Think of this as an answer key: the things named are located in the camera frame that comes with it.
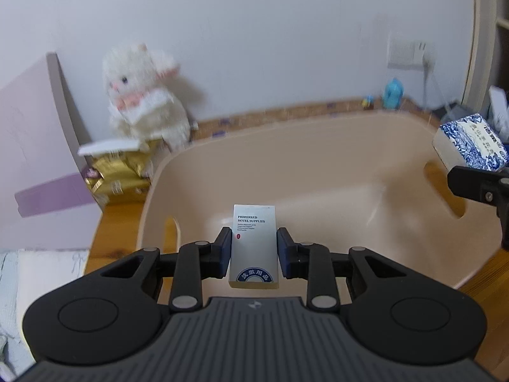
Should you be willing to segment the beige plastic storage basket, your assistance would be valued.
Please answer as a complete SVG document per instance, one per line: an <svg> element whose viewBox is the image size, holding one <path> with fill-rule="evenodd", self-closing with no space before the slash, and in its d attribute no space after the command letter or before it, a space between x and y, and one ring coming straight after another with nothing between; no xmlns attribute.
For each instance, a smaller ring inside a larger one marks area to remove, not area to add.
<svg viewBox="0 0 509 382"><path fill-rule="evenodd" d="M212 241L236 204L274 206L297 242L332 252L367 247L447 286L459 287L499 250L491 206L455 216L427 180L435 129L405 112L346 113L199 141L158 167L139 247Z"/></svg>

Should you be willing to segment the white bed sheet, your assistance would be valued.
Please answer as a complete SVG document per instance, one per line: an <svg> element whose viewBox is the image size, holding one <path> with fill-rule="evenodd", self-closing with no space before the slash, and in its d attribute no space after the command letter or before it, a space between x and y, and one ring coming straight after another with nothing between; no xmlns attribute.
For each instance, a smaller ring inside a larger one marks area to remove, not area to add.
<svg viewBox="0 0 509 382"><path fill-rule="evenodd" d="M87 250L1 252L1 380L13 381L34 364L23 316L36 299L84 274Z"/></svg>

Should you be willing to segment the white wooden shelf frame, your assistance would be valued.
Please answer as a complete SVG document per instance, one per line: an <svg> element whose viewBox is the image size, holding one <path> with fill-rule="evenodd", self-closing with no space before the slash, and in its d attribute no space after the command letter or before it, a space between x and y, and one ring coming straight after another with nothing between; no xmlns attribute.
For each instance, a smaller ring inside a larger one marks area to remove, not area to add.
<svg viewBox="0 0 509 382"><path fill-rule="evenodd" d="M462 102L480 111L488 89L508 89L508 0L474 0L474 29Z"/></svg>

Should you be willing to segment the grey side cabinet top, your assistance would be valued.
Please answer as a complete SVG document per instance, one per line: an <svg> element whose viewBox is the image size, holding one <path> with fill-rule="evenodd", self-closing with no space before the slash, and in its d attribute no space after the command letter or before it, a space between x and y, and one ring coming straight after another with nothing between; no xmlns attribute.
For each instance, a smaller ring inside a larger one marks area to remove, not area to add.
<svg viewBox="0 0 509 382"><path fill-rule="evenodd" d="M441 124L444 124L469 116L472 111L462 104L453 102L434 109L432 114Z"/></svg>

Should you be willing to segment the pink purple bed headboard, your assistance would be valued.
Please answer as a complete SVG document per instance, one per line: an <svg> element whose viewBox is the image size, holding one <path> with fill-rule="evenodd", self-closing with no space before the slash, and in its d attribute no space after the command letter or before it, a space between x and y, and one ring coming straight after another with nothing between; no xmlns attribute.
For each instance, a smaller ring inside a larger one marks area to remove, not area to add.
<svg viewBox="0 0 509 382"><path fill-rule="evenodd" d="M1 247L86 249L102 211L68 112L58 57L47 53L1 90Z"/></svg>

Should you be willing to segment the blue small figurine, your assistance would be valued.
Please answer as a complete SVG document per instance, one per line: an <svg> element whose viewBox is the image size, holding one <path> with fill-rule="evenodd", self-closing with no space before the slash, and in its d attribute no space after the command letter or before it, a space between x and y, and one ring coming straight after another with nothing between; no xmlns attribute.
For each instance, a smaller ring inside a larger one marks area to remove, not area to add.
<svg viewBox="0 0 509 382"><path fill-rule="evenodd" d="M396 110L400 108L404 95L404 87L402 83L394 78L389 81L382 95L382 105L385 109Z"/></svg>

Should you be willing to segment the white wall socket plate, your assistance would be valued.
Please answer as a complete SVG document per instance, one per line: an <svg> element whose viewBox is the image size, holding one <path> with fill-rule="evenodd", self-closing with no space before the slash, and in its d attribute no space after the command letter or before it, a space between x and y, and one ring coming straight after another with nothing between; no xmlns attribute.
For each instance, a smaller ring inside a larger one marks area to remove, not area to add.
<svg viewBox="0 0 509 382"><path fill-rule="evenodd" d="M435 47L424 40L391 37L387 45L387 67L402 70L427 70L435 66Z"/></svg>

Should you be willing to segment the white phone stand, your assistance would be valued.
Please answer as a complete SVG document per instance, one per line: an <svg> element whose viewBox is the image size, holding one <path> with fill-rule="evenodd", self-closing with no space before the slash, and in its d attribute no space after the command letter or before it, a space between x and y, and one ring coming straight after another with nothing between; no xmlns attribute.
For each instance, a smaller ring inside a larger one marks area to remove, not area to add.
<svg viewBox="0 0 509 382"><path fill-rule="evenodd" d="M498 131L508 129L508 102L506 92L497 86L490 86L488 89L491 112L493 115L493 126Z"/></svg>

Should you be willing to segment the white hotel supplies box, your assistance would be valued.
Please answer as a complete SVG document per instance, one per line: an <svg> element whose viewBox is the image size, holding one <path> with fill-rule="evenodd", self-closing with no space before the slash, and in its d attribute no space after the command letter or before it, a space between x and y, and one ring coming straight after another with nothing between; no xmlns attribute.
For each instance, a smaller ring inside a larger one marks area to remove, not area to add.
<svg viewBox="0 0 509 382"><path fill-rule="evenodd" d="M229 284L234 288L279 287L275 207L235 204Z"/></svg>

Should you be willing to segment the white plush bunny toy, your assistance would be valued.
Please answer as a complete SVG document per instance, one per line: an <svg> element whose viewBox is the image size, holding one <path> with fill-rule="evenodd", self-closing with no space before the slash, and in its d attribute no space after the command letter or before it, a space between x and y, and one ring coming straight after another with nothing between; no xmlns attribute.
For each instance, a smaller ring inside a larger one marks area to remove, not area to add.
<svg viewBox="0 0 509 382"><path fill-rule="evenodd" d="M191 125L167 80L179 64L143 43L116 46L103 57L103 85L109 98L109 126L122 137L161 139L172 150L190 141Z"/></svg>

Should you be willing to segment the gold tissue pack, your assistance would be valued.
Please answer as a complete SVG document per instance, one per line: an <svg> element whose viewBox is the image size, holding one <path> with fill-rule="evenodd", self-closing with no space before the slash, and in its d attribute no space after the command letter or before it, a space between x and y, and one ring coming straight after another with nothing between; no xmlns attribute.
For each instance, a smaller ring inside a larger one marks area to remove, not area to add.
<svg viewBox="0 0 509 382"><path fill-rule="evenodd" d="M80 146L89 161L84 180L97 203L143 202L151 185L152 158L158 141L115 138Z"/></svg>

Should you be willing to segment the blue white porcelain pattern box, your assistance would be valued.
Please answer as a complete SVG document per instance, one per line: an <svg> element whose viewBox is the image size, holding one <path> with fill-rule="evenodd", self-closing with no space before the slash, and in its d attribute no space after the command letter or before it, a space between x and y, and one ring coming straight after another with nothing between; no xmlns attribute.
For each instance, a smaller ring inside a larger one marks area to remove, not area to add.
<svg viewBox="0 0 509 382"><path fill-rule="evenodd" d="M455 166L499 172L508 164L508 151L480 114L441 124L432 146L448 172Z"/></svg>

